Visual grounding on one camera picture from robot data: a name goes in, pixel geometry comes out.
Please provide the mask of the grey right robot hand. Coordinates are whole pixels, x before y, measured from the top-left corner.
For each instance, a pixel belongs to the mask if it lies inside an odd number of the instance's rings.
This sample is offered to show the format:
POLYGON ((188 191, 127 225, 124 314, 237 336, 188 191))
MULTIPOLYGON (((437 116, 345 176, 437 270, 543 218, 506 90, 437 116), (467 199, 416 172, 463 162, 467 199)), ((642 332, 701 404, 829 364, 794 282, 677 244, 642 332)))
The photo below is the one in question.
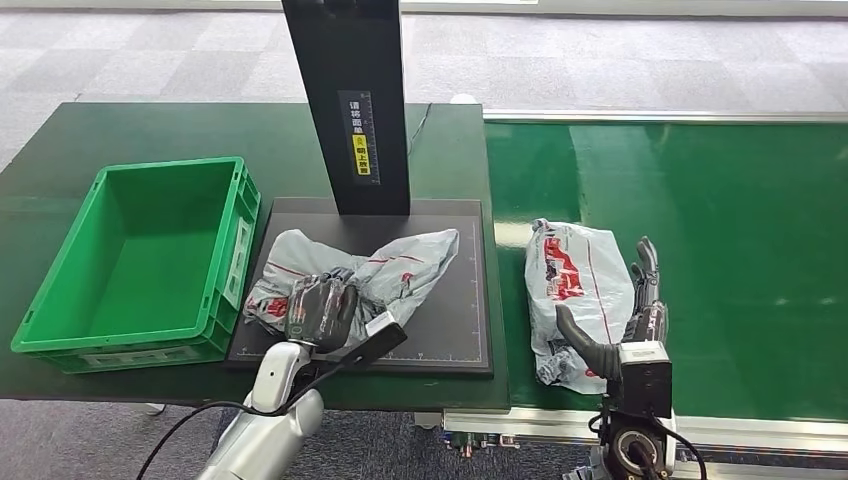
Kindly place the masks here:
POLYGON ((667 337, 667 308, 660 300, 660 273, 656 248, 647 236, 643 236, 636 249, 640 263, 631 265, 631 273, 635 277, 633 314, 626 324, 621 342, 596 342, 576 323, 571 310, 565 304, 556 306, 556 322, 560 333, 586 363, 588 369, 608 382, 620 382, 622 379, 621 351, 625 344, 664 344, 667 337))

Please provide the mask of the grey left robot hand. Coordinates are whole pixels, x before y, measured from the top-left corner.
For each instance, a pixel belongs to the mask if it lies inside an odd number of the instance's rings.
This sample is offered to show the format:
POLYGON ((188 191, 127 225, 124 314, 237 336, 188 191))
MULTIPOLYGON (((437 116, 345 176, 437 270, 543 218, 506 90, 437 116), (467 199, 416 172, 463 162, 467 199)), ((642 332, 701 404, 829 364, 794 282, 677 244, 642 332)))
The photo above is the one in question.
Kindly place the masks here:
POLYGON ((297 280, 288 296, 284 333, 289 341, 326 354, 348 340, 358 304, 358 290, 349 282, 352 271, 334 268, 297 280))

